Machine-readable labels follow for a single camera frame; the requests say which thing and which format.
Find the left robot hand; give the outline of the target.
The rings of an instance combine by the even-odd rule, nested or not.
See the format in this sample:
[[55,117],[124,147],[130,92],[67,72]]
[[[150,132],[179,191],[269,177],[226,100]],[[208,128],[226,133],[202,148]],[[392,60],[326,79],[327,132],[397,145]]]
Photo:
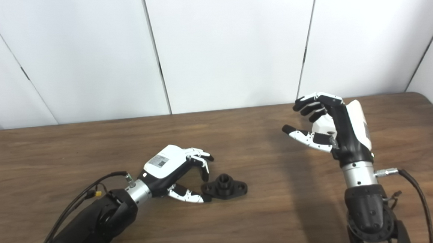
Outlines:
[[182,202],[209,203],[211,197],[191,191],[177,181],[192,167],[200,168],[201,180],[208,182],[208,162],[214,158],[199,148],[181,148],[167,145],[158,154],[145,163],[138,179],[147,187],[147,194],[152,198],[169,196]]

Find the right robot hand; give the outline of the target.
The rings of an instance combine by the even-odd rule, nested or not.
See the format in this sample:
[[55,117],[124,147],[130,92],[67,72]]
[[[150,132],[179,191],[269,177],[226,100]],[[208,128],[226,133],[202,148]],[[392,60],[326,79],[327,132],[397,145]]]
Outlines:
[[312,131],[284,125],[282,131],[310,148],[331,153],[340,167],[357,162],[373,163],[371,138],[364,111],[358,100],[325,92],[311,93],[295,101],[293,111],[310,115]]

